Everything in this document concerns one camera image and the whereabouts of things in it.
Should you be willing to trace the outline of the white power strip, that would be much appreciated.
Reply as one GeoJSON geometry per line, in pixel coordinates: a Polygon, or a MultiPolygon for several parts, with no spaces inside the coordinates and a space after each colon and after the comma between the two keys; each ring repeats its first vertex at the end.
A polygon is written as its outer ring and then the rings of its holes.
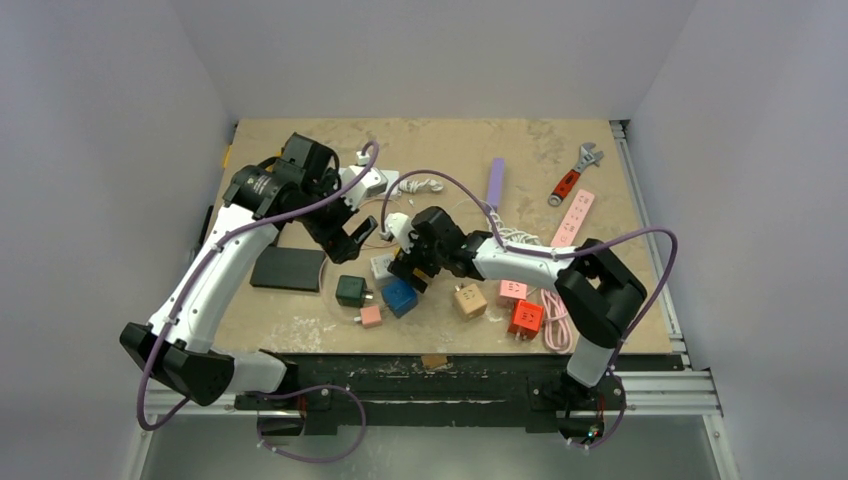
{"type": "Polygon", "coordinates": [[[400,172],[396,170],[381,169],[380,173],[385,179],[386,189],[383,194],[389,194],[392,198],[400,197],[402,195],[402,192],[399,190],[398,186],[395,186],[392,191],[389,191],[389,187],[392,186],[394,182],[398,180],[400,172]]]}

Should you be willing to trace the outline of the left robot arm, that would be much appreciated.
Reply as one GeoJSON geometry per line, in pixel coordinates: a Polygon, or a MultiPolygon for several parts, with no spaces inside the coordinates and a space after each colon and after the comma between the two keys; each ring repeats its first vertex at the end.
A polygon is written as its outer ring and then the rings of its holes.
{"type": "Polygon", "coordinates": [[[208,237],[173,292],[145,323],[128,323],[119,342],[142,369],[138,401],[155,380],[207,406],[225,393],[259,392],[272,408],[297,399],[298,382],[267,353],[227,353],[214,346],[226,310],[259,256],[286,224],[299,222],[334,263],[356,259],[377,222],[345,230],[367,195],[363,179],[379,153],[376,141],[341,169],[330,147],[298,133],[281,152],[238,170],[222,195],[208,237]]]}

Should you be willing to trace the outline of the small pink USB charger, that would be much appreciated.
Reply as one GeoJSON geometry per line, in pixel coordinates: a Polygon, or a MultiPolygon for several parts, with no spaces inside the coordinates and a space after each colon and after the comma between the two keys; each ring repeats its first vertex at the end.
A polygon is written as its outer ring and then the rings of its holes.
{"type": "Polygon", "coordinates": [[[381,308],[377,305],[361,308],[359,314],[354,317],[354,322],[366,329],[381,326],[383,323],[381,308]]]}

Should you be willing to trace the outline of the pink plug adapter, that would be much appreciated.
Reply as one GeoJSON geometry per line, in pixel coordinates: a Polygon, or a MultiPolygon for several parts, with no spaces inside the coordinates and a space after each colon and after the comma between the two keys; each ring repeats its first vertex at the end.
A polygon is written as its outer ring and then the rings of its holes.
{"type": "Polygon", "coordinates": [[[496,304],[502,308],[513,308],[528,296],[528,286],[521,282],[501,280],[498,286],[496,304]]]}

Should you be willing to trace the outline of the orange cube adapter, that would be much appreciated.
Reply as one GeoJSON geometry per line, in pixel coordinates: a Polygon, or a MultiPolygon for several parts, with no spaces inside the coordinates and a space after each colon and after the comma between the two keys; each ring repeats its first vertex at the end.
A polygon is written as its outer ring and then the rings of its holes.
{"type": "Polygon", "coordinates": [[[453,294],[453,305],[464,320],[483,315],[488,308],[488,301],[478,285],[458,285],[453,294]]]}

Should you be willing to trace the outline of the pink power strip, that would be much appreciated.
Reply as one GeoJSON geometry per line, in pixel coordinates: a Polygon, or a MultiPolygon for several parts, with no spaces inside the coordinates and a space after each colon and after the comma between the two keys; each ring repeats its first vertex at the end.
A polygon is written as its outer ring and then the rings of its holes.
{"type": "Polygon", "coordinates": [[[566,247],[574,244],[594,200],[595,195],[593,193],[584,189],[577,191],[551,239],[550,245],[552,247],[566,247]]]}

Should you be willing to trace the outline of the red cube adapter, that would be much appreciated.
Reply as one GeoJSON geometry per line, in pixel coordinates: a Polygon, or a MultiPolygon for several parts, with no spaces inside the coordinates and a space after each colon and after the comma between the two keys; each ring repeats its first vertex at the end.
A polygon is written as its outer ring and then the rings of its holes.
{"type": "Polygon", "coordinates": [[[517,301],[507,332],[519,340],[533,340],[541,330],[544,313],[541,305],[526,300],[517,301]]]}

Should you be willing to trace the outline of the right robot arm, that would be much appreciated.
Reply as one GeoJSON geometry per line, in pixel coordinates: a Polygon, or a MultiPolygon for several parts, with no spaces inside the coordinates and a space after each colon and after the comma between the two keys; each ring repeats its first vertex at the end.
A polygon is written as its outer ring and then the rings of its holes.
{"type": "Polygon", "coordinates": [[[648,297],[643,283],[597,239],[555,248],[498,239],[489,231],[464,233],[440,207],[413,217],[390,214],[382,232],[400,247],[390,272],[420,293],[441,271],[557,293],[579,333],[561,381],[564,399],[576,407],[599,396],[600,380],[648,297]]]}

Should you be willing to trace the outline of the purple socket base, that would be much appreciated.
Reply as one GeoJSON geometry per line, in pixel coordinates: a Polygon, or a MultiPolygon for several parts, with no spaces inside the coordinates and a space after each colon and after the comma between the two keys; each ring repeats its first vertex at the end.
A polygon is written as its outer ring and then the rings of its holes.
{"type": "Polygon", "coordinates": [[[504,178],[505,159],[494,158],[491,163],[486,189],[486,203],[493,212],[496,212],[501,204],[504,178]]]}

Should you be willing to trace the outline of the white cube adapter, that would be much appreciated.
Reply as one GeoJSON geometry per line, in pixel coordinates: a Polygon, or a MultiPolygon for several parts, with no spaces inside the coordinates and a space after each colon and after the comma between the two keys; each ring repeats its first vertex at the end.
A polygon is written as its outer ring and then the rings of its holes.
{"type": "Polygon", "coordinates": [[[370,259],[371,274],[377,284],[390,283],[396,279],[389,271],[392,260],[393,256],[391,254],[377,255],[370,259]]]}

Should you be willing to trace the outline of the green cube adapter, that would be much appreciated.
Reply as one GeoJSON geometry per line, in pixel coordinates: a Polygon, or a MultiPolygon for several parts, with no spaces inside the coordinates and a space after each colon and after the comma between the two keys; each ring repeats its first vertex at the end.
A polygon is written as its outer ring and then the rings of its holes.
{"type": "Polygon", "coordinates": [[[367,301],[373,299],[373,292],[368,288],[364,277],[341,275],[337,282],[335,299],[342,307],[362,308],[367,301]]]}

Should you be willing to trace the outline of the red handled adjustable wrench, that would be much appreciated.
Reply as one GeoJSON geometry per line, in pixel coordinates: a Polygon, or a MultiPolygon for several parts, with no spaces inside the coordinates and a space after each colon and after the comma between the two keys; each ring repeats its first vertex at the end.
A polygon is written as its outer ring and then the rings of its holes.
{"type": "Polygon", "coordinates": [[[575,165],[566,173],[548,196],[547,203],[557,207],[570,194],[584,171],[591,165],[598,165],[604,157],[604,152],[596,150],[596,144],[586,142],[579,147],[579,156],[575,165]]]}

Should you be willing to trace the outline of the blue cube adapter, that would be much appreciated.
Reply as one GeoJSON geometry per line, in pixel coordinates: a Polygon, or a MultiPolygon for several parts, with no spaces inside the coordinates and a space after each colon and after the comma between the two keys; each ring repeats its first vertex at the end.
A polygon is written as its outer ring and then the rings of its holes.
{"type": "Polygon", "coordinates": [[[402,318],[418,305],[415,289],[400,279],[382,287],[380,294],[383,303],[396,318],[402,318]]]}

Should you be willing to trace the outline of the black box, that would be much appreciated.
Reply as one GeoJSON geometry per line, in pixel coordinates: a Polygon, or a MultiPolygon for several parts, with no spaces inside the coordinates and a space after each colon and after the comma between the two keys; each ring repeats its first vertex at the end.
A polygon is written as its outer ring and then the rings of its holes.
{"type": "Polygon", "coordinates": [[[255,261],[249,284],[255,288],[318,292],[325,259],[321,250],[268,246],[255,261]]]}

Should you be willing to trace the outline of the yellow cube adapter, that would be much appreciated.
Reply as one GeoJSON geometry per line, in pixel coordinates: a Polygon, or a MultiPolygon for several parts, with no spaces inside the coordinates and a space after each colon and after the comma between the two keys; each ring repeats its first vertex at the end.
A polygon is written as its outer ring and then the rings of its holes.
{"type": "Polygon", "coordinates": [[[427,281],[429,281],[429,280],[431,279],[431,277],[430,277],[429,275],[427,275],[425,272],[423,272],[423,271],[422,271],[422,270],[420,270],[419,268],[413,268],[413,269],[410,271],[410,274],[411,274],[413,277],[418,278],[418,279],[420,279],[420,280],[422,280],[422,281],[425,281],[425,282],[427,282],[427,281]]]}

